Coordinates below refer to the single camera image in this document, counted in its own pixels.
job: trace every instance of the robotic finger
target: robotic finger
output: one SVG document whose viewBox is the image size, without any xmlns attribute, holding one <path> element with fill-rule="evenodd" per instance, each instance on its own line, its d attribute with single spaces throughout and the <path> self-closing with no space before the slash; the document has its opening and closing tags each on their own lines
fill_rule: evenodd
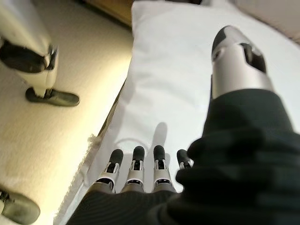
<svg viewBox="0 0 300 225">
<path fill-rule="evenodd" d="M 192 168 L 192 162 L 191 159 L 188 157 L 188 152 L 184 149 L 180 149 L 177 152 L 177 161 L 179 164 L 179 168 L 182 169 L 188 169 Z"/>
<path fill-rule="evenodd" d="M 91 190 L 98 190 L 108 194 L 116 193 L 115 185 L 119 177 L 120 166 L 123 160 L 123 152 L 116 149 L 112 152 L 106 168 L 100 174 L 98 180 L 90 187 Z"/>
<path fill-rule="evenodd" d="M 129 168 L 127 181 L 122 192 L 137 191 L 144 193 L 144 156 L 144 148 L 137 146 L 133 151 L 131 167 Z"/>
<path fill-rule="evenodd" d="M 153 191 L 172 191 L 176 193 L 176 190 L 172 184 L 169 168 L 165 161 L 165 149 L 161 145 L 157 145 L 153 151 L 154 156 L 154 177 L 153 177 Z"/>
<path fill-rule="evenodd" d="M 262 52 L 237 28 L 226 26 L 219 31 L 211 60 L 213 99 L 236 90 L 273 91 Z"/>
</svg>

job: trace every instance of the black fingertip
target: black fingertip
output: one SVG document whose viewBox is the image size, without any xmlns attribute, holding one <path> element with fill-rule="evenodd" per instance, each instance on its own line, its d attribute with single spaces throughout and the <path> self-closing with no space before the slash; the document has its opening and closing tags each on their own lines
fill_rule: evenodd
<svg viewBox="0 0 300 225">
<path fill-rule="evenodd" d="M 188 152 L 184 149 L 180 149 L 177 151 L 177 161 L 180 165 L 181 162 L 187 162 L 189 161 Z"/>
<path fill-rule="evenodd" d="M 145 149 L 142 146 L 136 146 L 133 150 L 132 160 L 144 161 Z"/>
<path fill-rule="evenodd" d="M 109 161 L 112 163 L 118 163 L 121 166 L 123 160 L 123 151 L 121 149 L 116 149 L 112 152 Z"/>
<path fill-rule="evenodd" d="M 165 159 L 165 149 L 161 145 L 154 147 L 153 151 L 154 161 Z"/>
</svg>

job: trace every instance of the beige floor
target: beige floor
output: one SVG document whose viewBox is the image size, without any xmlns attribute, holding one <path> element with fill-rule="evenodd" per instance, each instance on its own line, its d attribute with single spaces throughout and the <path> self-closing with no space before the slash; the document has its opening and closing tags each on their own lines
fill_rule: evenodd
<svg viewBox="0 0 300 225">
<path fill-rule="evenodd" d="M 66 192 L 126 78 L 129 29 L 73 0 L 35 0 L 60 46 L 55 87 L 80 95 L 74 108 L 31 104 L 27 85 L 0 64 L 0 185 L 41 208 L 52 224 Z M 1 225 L 14 224 L 0 216 Z"/>
</svg>

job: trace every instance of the robotic arm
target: robotic arm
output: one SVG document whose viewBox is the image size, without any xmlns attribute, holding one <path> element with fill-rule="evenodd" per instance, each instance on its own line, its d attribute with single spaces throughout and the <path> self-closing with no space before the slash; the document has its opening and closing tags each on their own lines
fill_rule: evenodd
<svg viewBox="0 0 300 225">
<path fill-rule="evenodd" d="M 0 60 L 32 86 L 26 91 L 27 100 L 79 104 L 77 95 L 53 89 L 59 51 L 30 1 L 0 1 L 0 40 Z"/>
</svg>

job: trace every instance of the wooden furniture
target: wooden furniture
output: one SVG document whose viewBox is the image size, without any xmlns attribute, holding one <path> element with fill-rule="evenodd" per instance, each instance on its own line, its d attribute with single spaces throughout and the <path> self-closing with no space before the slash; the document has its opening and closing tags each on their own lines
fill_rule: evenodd
<svg viewBox="0 0 300 225">
<path fill-rule="evenodd" d="M 85 2 L 131 26 L 131 6 L 134 0 L 85 0 Z"/>
</svg>

